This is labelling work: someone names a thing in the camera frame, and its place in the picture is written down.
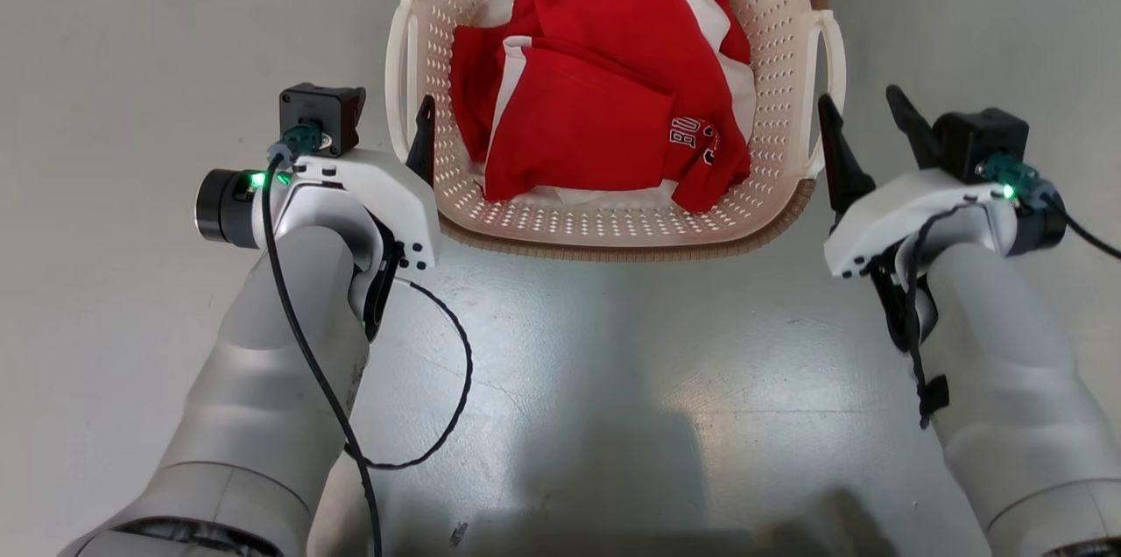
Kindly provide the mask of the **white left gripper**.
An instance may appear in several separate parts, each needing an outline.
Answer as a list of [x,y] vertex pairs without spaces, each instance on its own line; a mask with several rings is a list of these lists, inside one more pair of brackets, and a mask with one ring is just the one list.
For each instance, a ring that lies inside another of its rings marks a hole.
[[349,304],[368,338],[379,333],[400,270],[421,271],[441,258],[436,205],[436,102],[424,95],[405,163],[396,154],[355,149],[339,159],[303,157],[276,197],[276,236],[331,229],[353,257]]

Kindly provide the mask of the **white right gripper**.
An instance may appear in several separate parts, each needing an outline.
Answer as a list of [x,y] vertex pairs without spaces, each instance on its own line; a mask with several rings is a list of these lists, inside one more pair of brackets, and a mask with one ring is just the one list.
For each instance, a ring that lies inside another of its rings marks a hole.
[[[904,90],[893,83],[884,98],[914,163],[921,170],[941,166],[941,143]],[[907,353],[907,325],[929,331],[935,321],[929,295],[916,293],[920,275],[956,244],[1008,256],[1019,228],[1013,202],[997,183],[966,186],[941,170],[908,173],[877,188],[846,142],[834,98],[821,95],[817,109],[830,208],[839,216],[824,244],[826,264],[834,278],[871,280],[889,336]]]

